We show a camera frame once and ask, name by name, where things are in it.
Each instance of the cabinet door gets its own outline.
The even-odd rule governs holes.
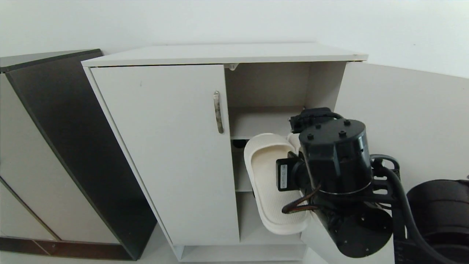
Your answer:
[[[0,175],[58,237],[119,243],[0,75]]]
[[[38,240],[54,237],[0,183],[0,235]]]
[[[469,79],[349,62],[334,112],[365,123],[370,153],[399,160],[404,189],[469,172]],[[330,264],[393,264],[390,241],[364,259],[343,256],[319,219],[302,240]]]
[[[172,243],[239,242],[223,65],[91,71]]]

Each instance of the black cable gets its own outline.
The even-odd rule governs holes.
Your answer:
[[[406,193],[404,191],[404,188],[402,187],[401,180],[399,179],[399,177],[392,170],[383,167],[382,165],[379,166],[374,163],[373,168],[384,174],[393,183],[394,194],[396,195],[397,199],[399,199],[399,201],[401,202],[402,213],[404,215],[404,222],[407,227],[407,232],[409,233],[410,237],[415,242],[415,244],[441,264],[461,264],[441,255],[433,247],[431,247],[422,237],[417,228],[417,225],[415,224],[414,216],[412,215],[412,210],[410,209],[409,201],[407,200]]]

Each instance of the floor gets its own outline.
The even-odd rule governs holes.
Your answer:
[[[176,256],[160,228],[156,226],[142,257],[137,262],[116,260],[88,260],[50,256],[37,256],[0,252],[1,264],[176,264]]]

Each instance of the slipper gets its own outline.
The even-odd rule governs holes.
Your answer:
[[[272,233],[289,235],[302,232],[308,225],[306,211],[282,213],[282,208],[302,197],[300,191],[280,192],[277,188],[276,161],[287,158],[295,148],[282,136],[264,133],[248,141],[244,162],[256,198],[262,223]]]

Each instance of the cable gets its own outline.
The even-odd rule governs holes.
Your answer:
[[[293,202],[285,205],[282,208],[282,213],[284,214],[291,214],[291,213],[296,213],[296,212],[301,212],[301,211],[307,211],[307,210],[316,210],[318,209],[317,206],[314,205],[300,205],[297,206],[298,204],[309,200],[311,197],[313,197],[321,188],[321,185],[319,184],[310,194],[301,197],[300,199],[294,200]]]
[[[409,233],[410,237],[413,239],[415,244],[441,264],[461,264],[441,255],[433,247],[431,247],[422,237],[417,228],[417,225],[415,224],[415,220],[412,215],[412,210],[410,209],[409,201],[407,200],[406,193],[404,191],[404,188],[402,187],[401,180],[399,179],[399,177],[392,170],[384,167],[382,164],[378,165],[378,163],[374,163],[373,168],[383,173],[393,183],[394,193],[401,202],[402,213],[404,215],[404,221],[407,227],[407,232]]]

